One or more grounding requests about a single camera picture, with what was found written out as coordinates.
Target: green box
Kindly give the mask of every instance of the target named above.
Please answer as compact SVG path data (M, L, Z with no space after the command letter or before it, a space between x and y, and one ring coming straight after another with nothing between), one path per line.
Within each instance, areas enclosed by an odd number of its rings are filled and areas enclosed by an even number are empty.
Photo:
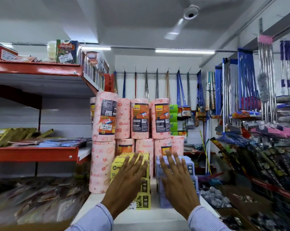
M177 122L170 122L170 124L171 124L171 131L178 131Z
M170 122L177 122L177 113L170 113Z
M178 113L178 105L170 104L170 113Z

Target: ceiling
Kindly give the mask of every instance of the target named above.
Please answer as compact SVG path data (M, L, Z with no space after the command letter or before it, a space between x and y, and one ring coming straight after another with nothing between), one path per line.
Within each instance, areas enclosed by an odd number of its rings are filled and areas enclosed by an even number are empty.
M194 0L199 15L170 41L164 35L182 17L186 0L0 0L0 42L75 39L108 46L210 49L254 1Z

